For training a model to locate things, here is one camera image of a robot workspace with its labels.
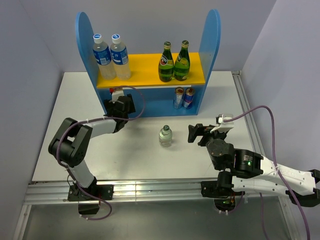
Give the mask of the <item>clear Chang glass bottle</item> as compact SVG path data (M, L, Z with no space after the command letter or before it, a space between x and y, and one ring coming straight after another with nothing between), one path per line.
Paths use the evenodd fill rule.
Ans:
M172 145L173 132L168 125L164 125L159 131L159 143L162 147L170 147Z

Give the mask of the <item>plastic water bottle blue label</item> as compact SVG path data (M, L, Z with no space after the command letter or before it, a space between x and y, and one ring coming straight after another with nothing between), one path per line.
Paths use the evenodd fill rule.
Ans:
M110 53L116 75L121 80L128 80L131 77L131 70L127 47L122 42L119 34L113 34L111 40Z

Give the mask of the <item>green glass bottle red label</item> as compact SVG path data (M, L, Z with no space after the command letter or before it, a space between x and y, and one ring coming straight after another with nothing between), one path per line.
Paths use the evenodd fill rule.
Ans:
M158 64L158 76L162 82L170 82L174 76L174 61L169 41L163 44L163 52Z

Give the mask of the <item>green Perrier glass bottle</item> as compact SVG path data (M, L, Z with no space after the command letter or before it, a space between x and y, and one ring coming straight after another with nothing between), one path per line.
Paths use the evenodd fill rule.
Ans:
M188 52L189 42L183 40L181 49L174 64L174 77L178 81L185 81L190 72L190 56Z

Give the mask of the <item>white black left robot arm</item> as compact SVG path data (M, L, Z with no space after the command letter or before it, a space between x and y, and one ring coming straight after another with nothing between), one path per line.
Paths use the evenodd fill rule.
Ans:
M53 139L48 152L55 157L59 165L66 168L75 181L75 189L86 200L99 197L101 189L96 177L90 172L85 156L92 138L119 132L128 122L129 114L135 113L131 94L112 94L112 99L104 101L107 114L102 118L76 121L70 117L64 119Z

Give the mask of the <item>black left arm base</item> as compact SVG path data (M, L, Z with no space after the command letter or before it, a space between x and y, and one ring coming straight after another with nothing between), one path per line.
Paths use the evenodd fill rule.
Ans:
M114 185L112 184L98 184L88 189L79 188L73 184L69 187L67 201L78 203L80 217L91 221L103 220L112 213L113 208L109 201L112 200L113 193ZM105 216L93 217L98 213L102 204L109 207L109 212Z

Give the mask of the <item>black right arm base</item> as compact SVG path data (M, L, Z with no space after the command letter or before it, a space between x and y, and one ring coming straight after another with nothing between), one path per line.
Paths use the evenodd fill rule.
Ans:
M236 211L236 209L243 202L245 196L244 191L235 192L230 188L222 189L217 187L217 180L201 181L201 195L203 198L213 199L213 206L218 214L229 214Z

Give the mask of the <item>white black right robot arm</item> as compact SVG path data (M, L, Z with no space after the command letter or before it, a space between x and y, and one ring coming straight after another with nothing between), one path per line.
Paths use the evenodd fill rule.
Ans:
M315 207L320 203L319 170L296 170L275 164L267 157L247 149L235 148L225 138L230 127L188 126L189 143L200 136L200 147L207 149L212 165L218 171L216 180L202 181L201 194L205 198L226 198L249 193L288 196L293 204Z

